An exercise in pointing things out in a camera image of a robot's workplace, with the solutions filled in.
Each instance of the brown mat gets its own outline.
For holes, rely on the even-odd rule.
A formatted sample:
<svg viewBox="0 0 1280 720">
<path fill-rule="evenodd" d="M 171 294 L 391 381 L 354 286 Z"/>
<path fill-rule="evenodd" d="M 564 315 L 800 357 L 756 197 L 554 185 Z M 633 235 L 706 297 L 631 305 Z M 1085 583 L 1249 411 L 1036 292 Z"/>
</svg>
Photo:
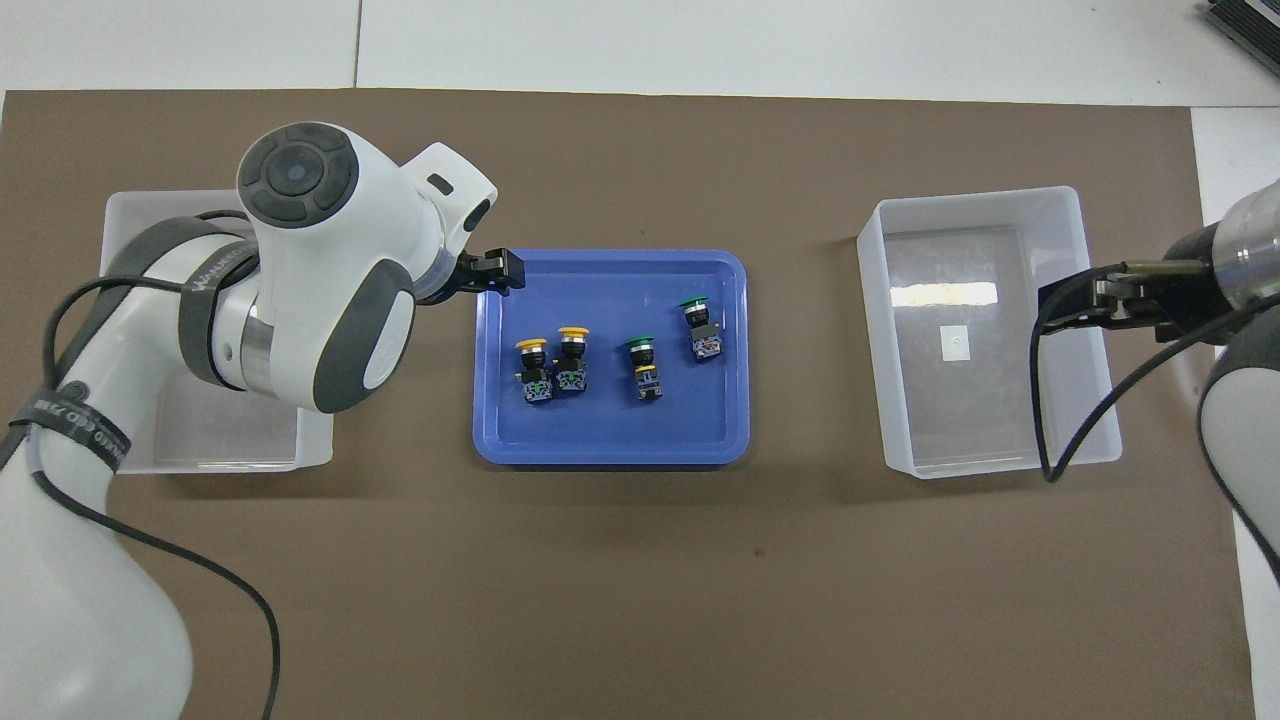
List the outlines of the brown mat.
<svg viewBox="0 0 1280 720">
<path fill-rule="evenodd" d="M 420 310 L 390 387 L 289 475 L 125 478 L 122 519 L 275 605 L 288 717 L 1252 717 L 1226 503 L 1199 457 L 1207 351 L 1120 406 L 1124 457 L 925 484 L 882 460 L 852 237 L 884 197 L 1070 184 L 1096 261 L 1199 225 L 1189 113 L 438 91 L 10 92 L 0 406 L 97 268 L 120 190 L 230 187 L 325 119 L 499 187 L 475 247 L 699 247 L 746 265 L 753 439 L 704 473 L 529 473 L 471 445 L 475 309 Z M 1149 333 L 1107 338 L 1119 378 Z M 808 384 L 787 382 L 796 365 Z M 184 717 L 256 716 L 237 591 L 137 550 L 187 619 Z"/>
</svg>

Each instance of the velcro strap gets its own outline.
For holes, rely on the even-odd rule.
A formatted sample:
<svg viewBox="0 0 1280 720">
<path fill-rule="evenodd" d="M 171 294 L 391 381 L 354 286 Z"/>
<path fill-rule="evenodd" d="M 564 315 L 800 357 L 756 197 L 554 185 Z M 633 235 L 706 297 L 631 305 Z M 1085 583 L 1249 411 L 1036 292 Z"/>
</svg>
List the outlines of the velcro strap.
<svg viewBox="0 0 1280 720">
<path fill-rule="evenodd" d="M 178 347 L 187 368 L 215 386 L 241 389 L 218 374 L 214 365 L 214 314 L 218 293 L 239 282 L 257 265 L 257 243 L 248 240 L 225 245 L 187 278 L 178 301 Z"/>
<path fill-rule="evenodd" d="M 120 462 L 133 446 L 106 415 L 79 400 L 47 388 L 31 393 L 9 424 L 36 424 L 65 436 L 97 455 L 113 473 L 120 469 Z"/>
</svg>

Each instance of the cable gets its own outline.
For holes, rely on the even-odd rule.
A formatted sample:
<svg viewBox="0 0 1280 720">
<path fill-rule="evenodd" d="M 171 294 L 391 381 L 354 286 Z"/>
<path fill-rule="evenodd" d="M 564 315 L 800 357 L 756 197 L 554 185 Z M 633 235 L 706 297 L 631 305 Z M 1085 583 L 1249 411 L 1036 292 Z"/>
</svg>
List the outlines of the cable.
<svg viewBox="0 0 1280 720">
<path fill-rule="evenodd" d="M 1061 305 L 1062 300 L 1066 299 L 1073 292 L 1076 292 L 1084 286 L 1092 282 L 1097 282 L 1111 273 L 1125 272 L 1126 265 L 1124 263 L 1117 263 L 1115 265 L 1103 265 L 1101 268 L 1091 268 L 1082 273 L 1078 273 L 1073 278 L 1064 282 L 1057 290 L 1055 290 L 1043 302 L 1041 302 L 1039 314 L 1036 316 L 1036 324 L 1032 325 L 1032 342 L 1029 351 L 1029 365 L 1032 375 L 1032 418 L 1036 429 L 1036 452 L 1039 455 L 1041 461 L 1041 474 L 1046 478 L 1050 474 L 1048 462 L 1048 447 L 1044 442 L 1044 418 L 1041 409 L 1041 392 L 1039 392 L 1039 340 L 1044 334 L 1044 323 L 1052 316 L 1053 310 Z"/>
<path fill-rule="evenodd" d="M 61 378 L 58 375 L 58 369 L 54 361 L 55 357 L 55 341 L 58 336 L 58 325 L 61 323 L 63 316 L 67 311 L 76 304 L 77 300 L 84 295 L 92 292 L 93 290 L 105 290 L 110 287 L 146 287 L 152 290 L 163 290 L 168 292 L 182 292 L 182 283 L 161 281 L 157 278 L 147 278 L 142 275 L 108 275 L 101 277 L 95 281 L 90 281 L 63 299 L 58 304 L 52 315 L 49 318 L 49 323 L 45 325 L 44 348 L 42 359 L 45 365 L 45 387 L 49 389 L 58 389 L 58 383 Z M 227 568 L 214 562 L 212 560 L 187 550 L 179 544 L 160 539 L 152 534 L 145 533 L 132 525 L 127 525 L 114 518 L 104 515 L 92 507 L 82 505 L 79 501 L 73 498 L 61 491 L 58 486 L 49 479 L 45 474 L 44 465 L 40 461 L 40 452 L 36 446 L 36 437 L 38 436 L 38 428 L 35 425 L 27 429 L 27 466 L 31 470 L 31 477 L 36 480 L 36 484 L 54 502 L 63 506 L 68 511 L 91 520 L 108 528 L 115 533 L 119 533 L 127 538 L 138 541 L 143 544 L 151 546 L 156 550 L 168 552 L 175 557 L 187 560 L 200 565 L 201 568 L 214 573 L 215 575 L 223 578 L 230 584 L 236 585 L 244 592 L 262 611 L 262 616 L 266 618 L 266 628 L 271 635 L 271 680 L 266 691 L 266 703 L 262 707 L 262 720 L 270 720 L 271 710 L 275 706 L 275 693 L 280 684 L 280 628 L 275 621 L 275 612 L 271 610 L 271 605 L 266 602 L 262 593 L 251 585 L 247 580 L 237 575 L 236 573 L 228 570 Z"/>
<path fill-rule="evenodd" d="M 1092 430 L 1093 427 L 1098 424 L 1098 420 L 1102 419 L 1102 415 L 1105 415 L 1107 410 L 1110 410 L 1111 406 L 1120 400 L 1120 396 L 1129 392 L 1129 388 L 1132 388 L 1133 386 L 1138 384 L 1138 380 L 1146 378 L 1148 374 L 1151 374 L 1152 370 L 1164 365 L 1175 355 L 1183 352 L 1188 347 L 1203 341 L 1207 337 L 1213 336 L 1217 332 L 1221 332 L 1234 325 L 1235 323 L 1239 323 L 1240 320 L 1245 320 L 1262 311 L 1270 310 L 1276 305 L 1280 305 L 1280 293 L 1272 295 L 1265 300 L 1253 302 L 1251 305 L 1245 305 L 1239 310 L 1233 310 L 1226 315 L 1222 315 L 1210 323 L 1204 323 L 1203 325 L 1196 328 L 1194 331 L 1184 334 L 1183 337 L 1178 338 L 1178 341 L 1170 343 L 1167 347 L 1165 347 L 1156 355 L 1152 355 L 1146 363 L 1138 365 L 1138 368 L 1134 372 L 1129 373 L 1129 375 L 1126 375 L 1125 379 L 1120 380 L 1119 384 L 1111 388 L 1111 392 L 1108 392 L 1106 397 L 1103 397 L 1102 401 L 1093 407 L 1093 410 L 1084 419 L 1084 421 L 1080 423 L 1080 427 L 1075 430 L 1075 434 L 1071 436 L 1071 439 L 1066 443 L 1066 447 L 1062 450 L 1062 456 L 1059 457 L 1057 465 L 1053 468 L 1051 473 L 1044 474 L 1044 479 L 1047 482 L 1056 483 L 1062 477 L 1062 473 L 1066 473 L 1066 466 L 1070 464 L 1071 457 L 1075 456 L 1075 451 L 1080 448 L 1082 443 L 1084 443 L 1084 438 L 1089 434 L 1089 430 Z"/>
<path fill-rule="evenodd" d="M 216 220 L 218 218 L 236 218 L 237 220 L 248 222 L 248 215 L 243 210 L 210 210 L 207 213 L 201 213 L 196 215 L 200 220 Z"/>
</svg>

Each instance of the white square sticker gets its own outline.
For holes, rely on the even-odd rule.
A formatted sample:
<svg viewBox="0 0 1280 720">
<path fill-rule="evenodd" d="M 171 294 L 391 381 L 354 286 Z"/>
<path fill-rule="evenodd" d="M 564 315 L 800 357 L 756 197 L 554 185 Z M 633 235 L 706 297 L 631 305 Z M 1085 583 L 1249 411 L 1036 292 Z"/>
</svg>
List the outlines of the white square sticker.
<svg viewBox="0 0 1280 720">
<path fill-rule="evenodd" d="M 941 325 L 942 361 L 954 363 L 969 359 L 969 325 Z"/>
</svg>

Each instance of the blue tray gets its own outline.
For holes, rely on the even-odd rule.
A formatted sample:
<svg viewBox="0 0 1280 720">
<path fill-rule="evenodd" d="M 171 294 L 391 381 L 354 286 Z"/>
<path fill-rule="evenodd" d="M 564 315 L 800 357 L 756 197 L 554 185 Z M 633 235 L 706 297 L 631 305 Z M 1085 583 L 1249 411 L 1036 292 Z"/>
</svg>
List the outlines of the blue tray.
<svg viewBox="0 0 1280 720">
<path fill-rule="evenodd" d="M 476 310 L 476 450 L 508 465 L 723 465 L 746 450 L 746 270 L 718 250 L 517 250 L 526 287 L 480 295 Z M 708 296 L 723 354 L 696 363 L 680 301 Z M 525 402 L 516 342 L 582 325 L 588 387 Z M 663 396 L 636 397 L 623 342 L 654 336 Z"/>
</svg>

